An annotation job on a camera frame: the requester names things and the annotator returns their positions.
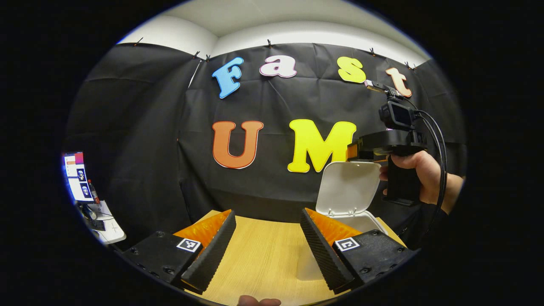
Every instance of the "white ceiling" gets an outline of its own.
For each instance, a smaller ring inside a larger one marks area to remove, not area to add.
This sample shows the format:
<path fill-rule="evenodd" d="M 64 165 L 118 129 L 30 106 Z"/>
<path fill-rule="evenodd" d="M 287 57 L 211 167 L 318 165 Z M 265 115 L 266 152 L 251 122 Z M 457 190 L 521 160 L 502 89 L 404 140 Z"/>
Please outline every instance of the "white ceiling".
<path fill-rule="evenodd" d="M 383 19 L 343 0 L 192 0 L 163 12 L 163 15 L 188 20 L 218 37 L 274 22 L 333 22 L 382 35 L 429 57 Z"/>

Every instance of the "computer monitor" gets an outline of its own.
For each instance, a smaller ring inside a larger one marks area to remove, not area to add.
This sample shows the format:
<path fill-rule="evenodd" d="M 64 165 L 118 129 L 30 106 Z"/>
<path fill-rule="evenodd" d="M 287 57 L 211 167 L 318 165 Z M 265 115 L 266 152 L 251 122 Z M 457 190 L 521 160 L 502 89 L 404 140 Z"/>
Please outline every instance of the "computer monitor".
<path fill-rule="evenodd" d="M 83 152 L 66 152 L 63 154 L 63 173 L 66 188 L 72 195 L 72 200 L 93 203 L 91 189 L 87 183 L 87 172 L 83 163 Z"/>

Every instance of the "desk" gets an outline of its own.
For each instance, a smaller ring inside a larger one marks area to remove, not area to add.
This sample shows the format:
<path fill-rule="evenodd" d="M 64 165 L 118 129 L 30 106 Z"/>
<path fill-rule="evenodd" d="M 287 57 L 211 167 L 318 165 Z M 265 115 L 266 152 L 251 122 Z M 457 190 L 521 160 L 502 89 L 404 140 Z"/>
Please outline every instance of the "desk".
<path fill-rule="evenodd" d="M 217 213 L 212 210 L 200 220 Z M 377 219 L 391 238 L 404 245 L 380 218 Z M 305 244 L 298 223 L 236 216 L 236 230 L 208 289 L 202 295 L 187 292 L 232 306 L 236 306 L 240 295 L 250 295 L 259 301 L 278 298 L 285 306 L 338 296 L 329 290 L 325 279 L 303 281 L 296 278 L 299 254 Z"/>
<path fill-rule="evenodd" d="M 100 201 L 97 204 L 89 204 L 89 208 L 96 213 L 96 219 L 104 221 L 106 230 L 98 230 L 98 239 L 104 244 L 119 242 L 126 239 L 127 235 L 115 221 L 112 213 L 109 211 L 106 201 Z"/>

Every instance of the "white plastic box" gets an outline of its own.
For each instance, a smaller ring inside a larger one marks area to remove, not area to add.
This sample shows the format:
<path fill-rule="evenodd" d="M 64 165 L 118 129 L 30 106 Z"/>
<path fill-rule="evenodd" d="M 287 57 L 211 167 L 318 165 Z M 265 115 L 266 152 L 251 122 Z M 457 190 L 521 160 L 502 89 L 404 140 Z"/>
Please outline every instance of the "white plastic box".
<path fill-rule="evenodd" d="M 332 162 L 323 170 L 316 211 L 360 232 L 387 230 L 367 211 L 380 183 L 380 165 L 374 162 Z M 319 266 L 304 243 L 296 277 L 300 280 L 323 279 Z"/>

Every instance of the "box lid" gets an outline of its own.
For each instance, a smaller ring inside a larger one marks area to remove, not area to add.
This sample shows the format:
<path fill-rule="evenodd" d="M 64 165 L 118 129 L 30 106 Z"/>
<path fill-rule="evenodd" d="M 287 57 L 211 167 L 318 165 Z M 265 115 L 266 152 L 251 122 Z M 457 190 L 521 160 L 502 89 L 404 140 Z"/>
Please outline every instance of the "box lid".
<path fill-rule="evenodd" d="M 372 202 L 380 183 L 374 162 L 332 162 L 323 170 L 316 211 L 329 217 L 357 216 Z"/>

